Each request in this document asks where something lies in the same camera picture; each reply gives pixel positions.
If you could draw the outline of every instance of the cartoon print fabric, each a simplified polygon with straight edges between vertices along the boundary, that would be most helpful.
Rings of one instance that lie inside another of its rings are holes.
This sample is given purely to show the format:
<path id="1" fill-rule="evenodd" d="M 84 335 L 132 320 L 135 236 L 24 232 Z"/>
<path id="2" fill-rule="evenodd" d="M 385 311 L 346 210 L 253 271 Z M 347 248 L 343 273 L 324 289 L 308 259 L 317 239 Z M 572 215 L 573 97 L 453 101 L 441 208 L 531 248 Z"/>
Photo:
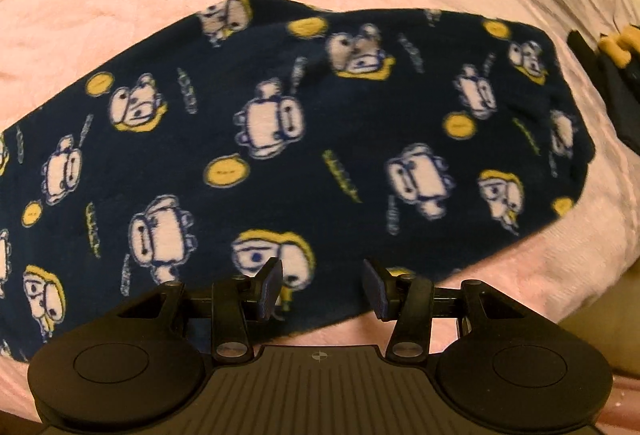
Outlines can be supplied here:
<path id="1" fill-rule="evenodd" d="M 0 136 L 2 353 L 271 256 L 256 341 L 339 322 L 365 256 L 439 281 L 571 212 L 593 153 L 539 29 L 226 0 Z"/>

